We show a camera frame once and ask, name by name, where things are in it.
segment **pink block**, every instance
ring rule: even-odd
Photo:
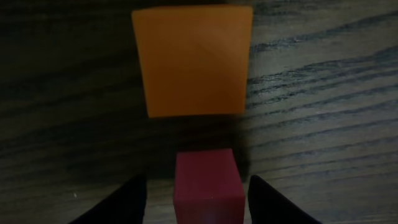
[[[178,224],[242,224],[244,190],[231,149],[177,154]]]

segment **cube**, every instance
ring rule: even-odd
[[[132,12],[149,117],[244,113],[252,8]]]
[[[178,224],[242,224],[245,195],[231,149],[177,154]]]

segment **orange block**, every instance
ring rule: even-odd
[[[149,117],[244,113],[252,8],[132,12]]]

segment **orange cube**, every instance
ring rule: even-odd
[[[244,113],[252,8],[132,12],[149,117]]]

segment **dark wood tabletop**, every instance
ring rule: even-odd
[[[0,223],[67,223],[141,172],[145,223],[175,223],[176,152],[219,147],[323,223],[398,223],[398,1],[243,3],[245,115],[149,119],[130,12],[163,2],[2,1]]]

